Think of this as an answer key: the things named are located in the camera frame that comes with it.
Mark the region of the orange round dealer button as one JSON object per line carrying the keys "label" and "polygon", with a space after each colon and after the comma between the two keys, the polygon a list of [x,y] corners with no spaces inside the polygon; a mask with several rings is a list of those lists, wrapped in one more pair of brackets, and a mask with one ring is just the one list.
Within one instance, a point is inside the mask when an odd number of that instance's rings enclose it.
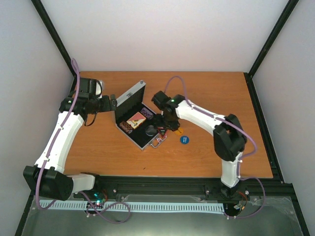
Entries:
{"label": "orange round dealer button", "polygon": [[176,135],[182,136],[184,134],[183,128],[179,127],[176,131],[174,131]]}

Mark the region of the clear round plastic disc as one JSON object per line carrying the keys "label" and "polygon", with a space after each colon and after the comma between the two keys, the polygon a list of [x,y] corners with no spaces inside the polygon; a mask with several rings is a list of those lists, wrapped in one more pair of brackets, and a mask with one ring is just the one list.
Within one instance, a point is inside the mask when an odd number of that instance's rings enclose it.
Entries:
{"label": "clear round plastic disc", "polygon": [[157,130],[154,128],[153,125],[149,125],[145,129],[145,133],[147,136],[152,137],[152,136],[155,136],[157,134]]}

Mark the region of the purple poker chip stack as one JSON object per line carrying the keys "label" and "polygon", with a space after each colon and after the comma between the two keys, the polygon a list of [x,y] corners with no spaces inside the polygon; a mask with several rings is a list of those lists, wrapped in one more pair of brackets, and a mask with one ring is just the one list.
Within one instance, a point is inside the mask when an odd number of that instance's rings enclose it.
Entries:
{"label": "purple poker chip stack", "polygon": [[155,117],[155,114],[146,107],[142,108],[140,113],[148,120],[152,120]]}

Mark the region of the blue round blind button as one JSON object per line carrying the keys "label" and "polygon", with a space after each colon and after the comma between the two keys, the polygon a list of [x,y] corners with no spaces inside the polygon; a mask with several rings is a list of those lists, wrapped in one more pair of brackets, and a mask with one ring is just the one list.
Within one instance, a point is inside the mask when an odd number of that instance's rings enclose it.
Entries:
{"label": "blue round blind button", "polygon": [[183,144],[183,145],[187,145],[188,143],[189,143],[189,137],[188,136],[181,136],[180,137],[180,142],[181,142],[181,144]]}

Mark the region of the playing card deck box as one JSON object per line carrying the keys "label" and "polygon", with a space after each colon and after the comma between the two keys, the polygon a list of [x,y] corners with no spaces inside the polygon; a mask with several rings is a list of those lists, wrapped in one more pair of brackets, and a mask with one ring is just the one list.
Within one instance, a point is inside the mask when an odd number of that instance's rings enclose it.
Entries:
{"label": "playing card deck box", "polygon": [[146,118],[145,118],[140,112],[137,112],[137,113],[135,113],[131,118],[129,118],[126,122],[127,122],[133,129],[136,129],[136,128],[139,127],[145,120],[146,120]]}

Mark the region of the aluminium poker case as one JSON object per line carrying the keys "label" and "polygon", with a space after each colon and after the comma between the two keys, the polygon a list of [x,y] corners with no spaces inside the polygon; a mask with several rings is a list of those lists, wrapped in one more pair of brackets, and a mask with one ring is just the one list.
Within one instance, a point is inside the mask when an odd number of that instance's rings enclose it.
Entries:
{"label": "aluminium poker case", "polygon": [[139,81],[117,98],[116,127],[138,148],[157,148],[166,138],[166,132],[154,124],[157,114],[143,102],[146,83]]}

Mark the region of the black red triangular button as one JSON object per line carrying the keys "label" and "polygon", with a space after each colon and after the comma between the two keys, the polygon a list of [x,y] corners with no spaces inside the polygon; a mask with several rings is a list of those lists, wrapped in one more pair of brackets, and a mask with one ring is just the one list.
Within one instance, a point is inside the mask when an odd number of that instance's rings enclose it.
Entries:
{"label": "black red triangular button", "polygon": [[167,129],[164,128],[164,127],[158,127],[157,129],[158,129],[158,132],[160,134],[161,140],[164,141],[166,139],[166,137],[167,137],[167,135],[166,135]]}

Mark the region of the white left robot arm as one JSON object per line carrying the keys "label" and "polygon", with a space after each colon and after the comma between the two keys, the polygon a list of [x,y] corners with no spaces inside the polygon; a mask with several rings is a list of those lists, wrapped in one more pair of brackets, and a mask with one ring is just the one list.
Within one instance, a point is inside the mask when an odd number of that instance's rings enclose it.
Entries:
{"label": "white left robot arm", "polygon": [[114,111],[117,100],[112,94],[98,98],[71,98],[61,102],[57,124],[41,156],[33,166],[26,166],[23,176],[35,198],[67,200],[72,194],[85,191],[90,197],[102,194],[102,185],[94,174],[65,175],[65,163],[79,129],[88,115]]}

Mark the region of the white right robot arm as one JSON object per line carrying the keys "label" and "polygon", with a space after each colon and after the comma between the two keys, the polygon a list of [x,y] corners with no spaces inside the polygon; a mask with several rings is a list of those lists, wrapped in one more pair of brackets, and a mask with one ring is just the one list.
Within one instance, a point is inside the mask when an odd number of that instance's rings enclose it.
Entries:
{"label": "white right robot arm", "polygon": [[155,128],[161,134],[167,130],[177,131],[180,128],[179,120],[183,119],[213,136],[214,150],[222,166],[220,191],[226,198],[231,198],[239,185],[240,163],[247,143],[238,118],[233,114],[223,116],[212,113],[182,95],[171,98],[163,91],[157,92],[152,102],[161,111],[154,118]]}

